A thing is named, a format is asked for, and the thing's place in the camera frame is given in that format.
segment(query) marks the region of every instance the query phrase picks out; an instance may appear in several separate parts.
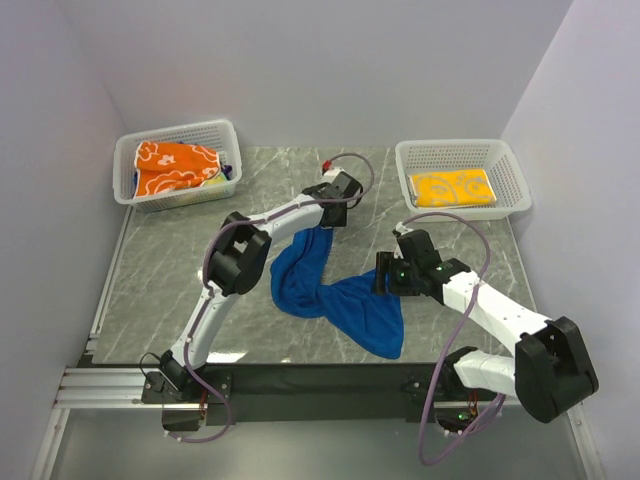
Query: marble surface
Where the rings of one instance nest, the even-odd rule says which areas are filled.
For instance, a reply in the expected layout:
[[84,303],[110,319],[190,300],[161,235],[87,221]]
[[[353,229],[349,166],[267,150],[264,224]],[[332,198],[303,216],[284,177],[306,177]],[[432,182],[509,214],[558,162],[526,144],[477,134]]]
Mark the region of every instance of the marble surface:
[[[395,246],[391,230],[408,216],[400,192],[394,149],[358,148],[376,170],[376,184],[349,212],[348,226],[337,229],[324,282],[374,268],[378,250]],[[346,149],[243,149],[243,179],[236,194],[189,207],[141,214],[129,219],[113,276],[111,294],[99,331],[94,363],[137,363],[143,353],[162,353],[184,328],[200,293],[202,257],[228,213],[261,213],[317,183],[323,160]],[[366,167],[357,159],[339,160],[361,182]],[[480,240],[458,223],[423,223],[443,259],[456,256],[478,270],[484,261]],[[488,237],[493,260],[486,280],[499,291],[531,308],[532,299],[507,220],[478,222]],[[212,347],[216,362],[384,362],[359,347],[326,319],[305,320],[278,310],[269,290],[271,261],[290,242],[276,245],[265,273],[240,298]],[[459,314],[433,299],[402,299],[405,341],[399,361],[435,361]],[[489,353],[506,350],[473,322],[468,322],[453,350],[472,345]]]

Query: orange patterned fabric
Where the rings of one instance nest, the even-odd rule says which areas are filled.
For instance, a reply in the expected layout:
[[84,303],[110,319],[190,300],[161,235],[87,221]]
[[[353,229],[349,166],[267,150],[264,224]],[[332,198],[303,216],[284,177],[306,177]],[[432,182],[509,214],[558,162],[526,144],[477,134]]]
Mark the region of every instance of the orange patterned fabric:
[[136,197],[200,186],[220,175],[212,148],[181,143],[142,142],[136,150]]

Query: blue fabric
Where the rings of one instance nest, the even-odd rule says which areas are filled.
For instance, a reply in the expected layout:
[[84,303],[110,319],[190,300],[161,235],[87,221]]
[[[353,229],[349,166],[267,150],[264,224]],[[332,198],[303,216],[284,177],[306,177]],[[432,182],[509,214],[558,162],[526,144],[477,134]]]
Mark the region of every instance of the blue fabric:
[[374,271],[323,285],[333,230],[299,232],[271,264],[271,295],[283,312],[327,317],[358,345],[384,358],[398,358],[404,340],[400,299],[371,293]]

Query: white plastic basket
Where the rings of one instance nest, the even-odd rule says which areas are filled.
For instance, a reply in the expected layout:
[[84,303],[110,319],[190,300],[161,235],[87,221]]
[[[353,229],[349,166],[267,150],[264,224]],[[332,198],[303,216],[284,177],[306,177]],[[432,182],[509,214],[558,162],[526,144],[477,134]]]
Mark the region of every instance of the white plastic basket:
[[[451,212],[467,220],[499,220],[531,206],[529,187],[518,160],[501,140],[419,140],[396,146],[396,165],[400,187],[412,215],[426,212]],[[456,208],[420,208],[414,205],[408,176],[416,173],[443,172],[465,168],[483,168],[496,194],[493,205]],[[448,221],[433,216],[418,222]]]
[[[133,177],[136,171],[134,163],[136,148],[145,140],[184,142],[214,148],[220,154],[220,159],[226,165],[233,167],[231,179],[216,185],[134,198]],[[192,123],[125,135],[116,143],[113,155],[113,194],[116,201],[123,205],[133,205],[143,212],[154,212],[230,197],[235,193],[236,183],[241,178],[242,160],[240,159],[238,138],[233,125],[227,120]]]

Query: white wall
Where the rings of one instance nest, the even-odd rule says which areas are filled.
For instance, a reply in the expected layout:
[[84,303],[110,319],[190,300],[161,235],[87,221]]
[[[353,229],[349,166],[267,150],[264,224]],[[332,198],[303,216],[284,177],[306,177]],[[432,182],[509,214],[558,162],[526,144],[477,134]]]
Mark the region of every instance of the white wall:
[[0,478],[23,479],[122,220],[110,171],[123,125],[49,0],[3,2],[0,65]]
[[576,0],[503,138],[534,197],[514,224],[538,301],[581,326],[611,479],[638,478],[640,3]]
[[59,0],[127,130],[247,145],[497,138],[571,0]]

